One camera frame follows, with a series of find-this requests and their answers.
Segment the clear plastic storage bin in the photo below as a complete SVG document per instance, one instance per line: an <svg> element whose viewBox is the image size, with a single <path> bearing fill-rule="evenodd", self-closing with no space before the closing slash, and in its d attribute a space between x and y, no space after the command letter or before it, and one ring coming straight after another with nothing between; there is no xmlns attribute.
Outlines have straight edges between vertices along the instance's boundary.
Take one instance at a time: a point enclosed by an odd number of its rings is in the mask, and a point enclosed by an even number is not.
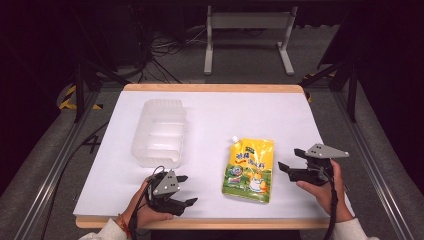
<svg viewBox="0 0 424 240"><path fill-rule="evenodd" d="M150 99L141 110L131 153L145 168L181 164L186 111L178 99Z"/></svg>

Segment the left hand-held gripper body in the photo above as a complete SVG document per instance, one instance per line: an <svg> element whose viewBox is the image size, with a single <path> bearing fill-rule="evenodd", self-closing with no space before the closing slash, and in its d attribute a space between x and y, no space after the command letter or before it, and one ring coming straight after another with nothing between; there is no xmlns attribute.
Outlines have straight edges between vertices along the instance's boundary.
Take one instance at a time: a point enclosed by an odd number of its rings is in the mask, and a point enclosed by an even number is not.
<svg viewBox="0 0 424 240"><path fill-rule="evenodd" d="M180 190L174 170L162 171L152 176L148 187L147 202L150 208L161 213L181 216L185 210L184 203L171 196Z"/></svg>

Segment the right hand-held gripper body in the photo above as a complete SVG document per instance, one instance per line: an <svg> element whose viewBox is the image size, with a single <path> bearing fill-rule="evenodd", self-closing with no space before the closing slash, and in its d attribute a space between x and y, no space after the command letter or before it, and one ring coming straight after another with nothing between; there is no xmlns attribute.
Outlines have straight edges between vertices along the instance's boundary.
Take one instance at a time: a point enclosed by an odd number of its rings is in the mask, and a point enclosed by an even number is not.
<svg viewBox="0 0 424 240"><path fill-rule="evenodd" d="M304 151L307 155L305 159L307 168L290 168L289 179L292 182L305 181L316 186L324 185L334 176L331 159L350 156L347 151L342 151L321 143L316 143Z"/></svg>

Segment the yellow black hazard tape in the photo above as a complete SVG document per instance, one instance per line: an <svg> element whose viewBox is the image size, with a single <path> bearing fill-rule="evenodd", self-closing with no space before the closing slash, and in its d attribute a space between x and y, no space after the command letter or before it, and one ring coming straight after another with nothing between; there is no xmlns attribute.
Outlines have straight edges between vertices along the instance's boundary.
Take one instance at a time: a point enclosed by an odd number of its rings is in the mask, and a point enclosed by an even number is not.
<svg viewBox="0 0 424 240"><path fill-rule="evenodd" d="M57 99L59 109L77 109L76 85L70 84L65 87Z"/></svg>

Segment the person's right hand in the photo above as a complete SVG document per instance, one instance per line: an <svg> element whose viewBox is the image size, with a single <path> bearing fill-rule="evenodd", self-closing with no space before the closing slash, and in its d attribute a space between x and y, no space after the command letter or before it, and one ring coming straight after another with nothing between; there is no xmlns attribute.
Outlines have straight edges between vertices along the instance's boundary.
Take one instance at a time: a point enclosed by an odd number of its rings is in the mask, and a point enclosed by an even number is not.
<svg viewBox="0 0 424 240"><path fill-rule="evenodd" d="M331 160L331 164L333 166L334 171L334 187L337 193L338 203L336 207L336 218L335 222L340 223L344 221L349 221L353 219L353 215L350 212L349 208L345 202L345 186L344 180L342 177L341 167L340 165ZM315 186L308 182L297 181L296 185L303 189L304 191L312 194L319 205L324 209L327 214L331 214L331 203L332 203L332 187L329 183L326 183L322 186Z"/></svg>

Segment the person's left hand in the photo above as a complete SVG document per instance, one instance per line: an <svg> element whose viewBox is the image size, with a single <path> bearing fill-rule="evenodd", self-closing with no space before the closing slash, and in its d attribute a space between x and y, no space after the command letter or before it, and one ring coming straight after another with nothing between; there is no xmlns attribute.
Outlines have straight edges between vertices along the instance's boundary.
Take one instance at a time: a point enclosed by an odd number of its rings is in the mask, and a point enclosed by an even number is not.
<svg viewBox="0 0 424 240"><path fill-rule="evenodd" d="M150 223L157 221L172 220L174 216L170 213L161 213L152 210L146 203L145 199L140 199L143 195L144 189L149 183L148 179L145 179L140 188L131 198L127 208L120 214L117 220L123 221L127 226L130 226L129 222L134 211L137 211L136 227L144 228Z"/></svg>

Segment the black tripod stand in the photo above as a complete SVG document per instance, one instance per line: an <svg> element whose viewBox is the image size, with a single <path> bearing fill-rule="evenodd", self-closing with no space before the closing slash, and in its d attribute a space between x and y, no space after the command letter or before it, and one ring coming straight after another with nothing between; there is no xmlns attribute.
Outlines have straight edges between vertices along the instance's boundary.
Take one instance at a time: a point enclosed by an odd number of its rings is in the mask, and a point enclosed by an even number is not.
<svg viewBox="0 0 424 240"><path fill-rule="evenodd" d="M72 6L66 6L65 10L68 12L68 17L62 18L62 34L68 54L72 57L75 65L73 76L76 86L77 108L75 123L81 123L83 116L92 108L88 105L88 97L92 92L98 92L102 88L102 77L97 75L98 72L122 86L129 84L129 81L87 57L87 51L92 49L92 45L86 36L80 19Z"/></svg>
<svg viewBox="0 0 424 240"><path fill-rule="evenodd" d="M347 113L352 122L356 122L355 107L357 94L357 71L355 64L350 61L342 61L332 64L329 67L309 76L304 77L299 85L305 88L318 80L323 79L329 74L334 74L334 77L329 83L329 89L333 92L340 92L345 85L348 85L347 96Z"/></svg>

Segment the yellow spouted refill pouch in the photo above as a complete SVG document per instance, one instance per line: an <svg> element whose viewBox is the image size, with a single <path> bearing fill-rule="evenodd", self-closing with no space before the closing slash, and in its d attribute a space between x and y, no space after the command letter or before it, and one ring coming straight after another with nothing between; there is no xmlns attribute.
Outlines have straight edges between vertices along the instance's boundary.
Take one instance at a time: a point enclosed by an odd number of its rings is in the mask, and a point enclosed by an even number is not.
<svg viewBox="0 0 424 240"><path fill-rule="evenodd" d="M222 193L269 203L274 166L274 141L232 138Z"/></svg>

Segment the white table mat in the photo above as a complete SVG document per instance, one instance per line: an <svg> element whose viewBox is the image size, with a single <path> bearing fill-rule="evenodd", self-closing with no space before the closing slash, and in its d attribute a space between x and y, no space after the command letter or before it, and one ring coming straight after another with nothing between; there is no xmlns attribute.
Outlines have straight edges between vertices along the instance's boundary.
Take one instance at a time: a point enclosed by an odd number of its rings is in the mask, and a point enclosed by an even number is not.
<svg viewBox="0 0 424 240"><path fill-rule="evenodd" d="M301 93L137 92L120 94L74 214L110 218L123 211L152 171L131 153L144 103L178 99L186 111L181 164L187 176L176 198L193 198L185 219L320 219L315 198L275 169L267 204L223 194L233 137L269 139L275 163L302 168L295 149L320 142L310 106Z"/></svg>

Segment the grey metal stand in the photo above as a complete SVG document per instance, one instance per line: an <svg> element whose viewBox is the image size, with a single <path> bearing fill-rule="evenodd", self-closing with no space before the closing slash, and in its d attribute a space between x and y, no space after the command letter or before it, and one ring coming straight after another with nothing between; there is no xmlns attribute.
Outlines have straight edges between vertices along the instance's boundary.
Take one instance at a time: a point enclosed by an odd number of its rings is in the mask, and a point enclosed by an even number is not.
<svg viewBox="0 0 424 240"><path fill-rule="evenodd" d="M294 68L287 50L297 17L298 7L280 11L259 12L223 12L213 6L207 7L206 48L203 74L213 71L214 41L219 44L253 47L273 44L278 51L281 65L288 76L294 75Z"/></svg>

